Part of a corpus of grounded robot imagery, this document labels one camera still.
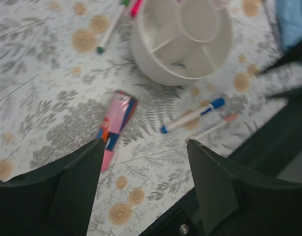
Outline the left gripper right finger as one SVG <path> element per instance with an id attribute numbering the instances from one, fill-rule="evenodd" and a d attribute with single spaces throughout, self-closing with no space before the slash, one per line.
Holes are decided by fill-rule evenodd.
<path id="1" fill-rule="evenodd" d="M 188 157 L 207 236 L 302 236 L 302 184 L 270 177 L 196 140 Z"/>

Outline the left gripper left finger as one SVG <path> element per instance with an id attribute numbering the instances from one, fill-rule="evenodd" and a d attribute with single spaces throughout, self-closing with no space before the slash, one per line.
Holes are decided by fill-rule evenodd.
<path id="1" fill-rule="evenodd" d="M 94 139 L 33 171 L 0 181 L 0 236 L 84 236 L 105 144 Z"/>

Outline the orange capped white marker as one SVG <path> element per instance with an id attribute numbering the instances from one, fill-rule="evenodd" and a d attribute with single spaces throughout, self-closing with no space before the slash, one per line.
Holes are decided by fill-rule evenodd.
<path id="1" fill-rule="evenodd" d="M 196 133 L 193 138 L 194 139 L 200 139 L 208 134 L 210 134 L 211 132 L 213 132 L 214 130 L 221 128 L 222 126 L 231 123 L 232 121 L 236 120 L 238 118 L 238 116 L 236 114 L 232 114 L 229 115 L 221 120 L 219 120 L 217 123 L 211 125 L 210 127 L 204 129 L 203 131 L 200 131 L 198 133 Z"/>

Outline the purple highlighter pen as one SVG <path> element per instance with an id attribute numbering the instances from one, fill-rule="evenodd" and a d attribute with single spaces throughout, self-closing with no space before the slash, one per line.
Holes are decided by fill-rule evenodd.
<path id="1" fill-rule="evenodd" d="M 132 17 L 137 16 L 137 14 L 139 12 L 139 8 L 140 8 L 142 3 L 143 3 L 143 0 L 136 0 L 135 1 L 134 5 L 132 6 L 131 11 L 130 11 L 130 15 Z"/>

